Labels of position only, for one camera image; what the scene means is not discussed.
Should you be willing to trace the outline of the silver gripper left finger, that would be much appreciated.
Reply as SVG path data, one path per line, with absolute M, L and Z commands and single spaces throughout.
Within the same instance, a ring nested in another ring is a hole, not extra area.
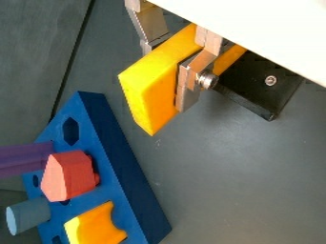
M 123 1 L 147 55 L 171 37 L 163 10 L 147 0 Z

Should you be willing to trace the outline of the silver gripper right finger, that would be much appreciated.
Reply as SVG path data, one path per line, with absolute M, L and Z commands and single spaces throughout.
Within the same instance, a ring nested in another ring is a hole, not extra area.
M 178 65 L 175 106 L 179 112 L 186 112 L 199 101 L 202 90 L 210 90 L 216 85 L 214 62 L 234 47 L 231 41 L 200 26 L 196 27 L 195 43 L 202 49 Z

